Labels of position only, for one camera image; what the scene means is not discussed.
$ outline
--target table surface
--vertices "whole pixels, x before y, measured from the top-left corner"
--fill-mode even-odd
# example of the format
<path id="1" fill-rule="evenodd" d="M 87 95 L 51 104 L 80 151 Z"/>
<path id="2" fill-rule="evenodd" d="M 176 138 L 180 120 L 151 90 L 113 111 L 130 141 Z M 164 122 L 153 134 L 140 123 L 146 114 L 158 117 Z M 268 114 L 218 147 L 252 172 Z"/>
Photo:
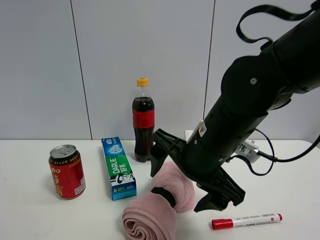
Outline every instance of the table surface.
<path id="1" fill-rule="evenodd" d="M 278 158 L 303 152 L 310 143 L 274 140 Z M 81 153 L 86 189 L 72 200 L 55 193 L 49 151 L 72 144 Z M 137 182 L 137 196 L 150 190 L 150 162 L 133 159 L 134 141 L 122 141 Z M 266 141 L 256 144 L 270 154 Z M 292 163 L 276 163 L 267 176 L 254 176 L 240 160 L 223 168 L 246 191 L 244 202 L 222 212 L 207 210 L 177 215 L 177 240 L 301 240 L 320 234 L 320 150 Z M 264 172 L 270 161 L 259 159 L 253 168 Z M 196 200 L 205 192 L 195 186 Z M 0 239 L 1 240 L 120 240 L 125 238 L 121 215 L 134 197 L 111 200 L 108 173 L 99 140 L 0 140 Z M 280 213 L 276 224 L 213 231 L 212 219 Z"/>

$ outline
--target red can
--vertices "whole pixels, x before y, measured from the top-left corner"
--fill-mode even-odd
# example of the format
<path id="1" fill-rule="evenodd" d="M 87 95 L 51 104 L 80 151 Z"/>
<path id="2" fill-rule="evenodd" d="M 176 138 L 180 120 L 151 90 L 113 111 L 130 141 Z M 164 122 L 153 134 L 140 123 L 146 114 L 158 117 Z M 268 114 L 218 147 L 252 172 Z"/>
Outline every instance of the red can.
<path id="1" fill-rule="evenodd" d="M 80 152 L 73 145 L 57 146 L 50 151 L 49 165 L 56 193 L 62 199 L 80 196 L 86 181 Z"/>

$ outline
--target rolled towel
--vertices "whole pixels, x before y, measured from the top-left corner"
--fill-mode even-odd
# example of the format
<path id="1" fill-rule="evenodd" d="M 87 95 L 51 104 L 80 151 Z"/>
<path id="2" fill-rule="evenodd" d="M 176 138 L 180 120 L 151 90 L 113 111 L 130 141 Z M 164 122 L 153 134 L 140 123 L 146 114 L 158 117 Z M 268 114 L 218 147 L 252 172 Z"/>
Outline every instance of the rolled towel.
<path id="1" fill-rule="evenodd" d="M 132 240 L 174 240 L 177 212 L 194 207 L 195 189 L 174 162 L 166 162 L 153 177 L 151 192 L 131 200 L 122 222 Z"/>

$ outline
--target plastic bottle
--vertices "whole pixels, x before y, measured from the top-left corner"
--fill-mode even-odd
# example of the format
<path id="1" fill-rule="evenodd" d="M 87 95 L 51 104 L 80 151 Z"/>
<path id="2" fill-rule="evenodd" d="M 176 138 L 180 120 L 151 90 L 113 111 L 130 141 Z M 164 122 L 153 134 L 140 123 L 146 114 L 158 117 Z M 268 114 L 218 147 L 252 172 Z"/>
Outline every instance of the plastic bottle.
<path id="1" fill-rule="evenodd" d="M 145 163 L 153 146 L 152 134 L 155 128 L 155 104 L 147 92 L 148 78 L 136 81 L 138 93 L 132 103 L 133 128 L 135 134 L 134 154 L 138 162 Z"/>

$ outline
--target green and blue box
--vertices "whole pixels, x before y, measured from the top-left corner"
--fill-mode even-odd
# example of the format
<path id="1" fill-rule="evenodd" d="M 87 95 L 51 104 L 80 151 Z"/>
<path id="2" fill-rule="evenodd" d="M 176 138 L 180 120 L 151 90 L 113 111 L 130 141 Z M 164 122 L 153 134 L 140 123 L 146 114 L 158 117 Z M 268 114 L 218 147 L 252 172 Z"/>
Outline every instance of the green and blue box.
<path id="1" fill-rule="evenodd" d="M 137 184 L 119 137 L 102 138 L 102 151 L 109 173 L 112 200 L 137 195 Z"/>

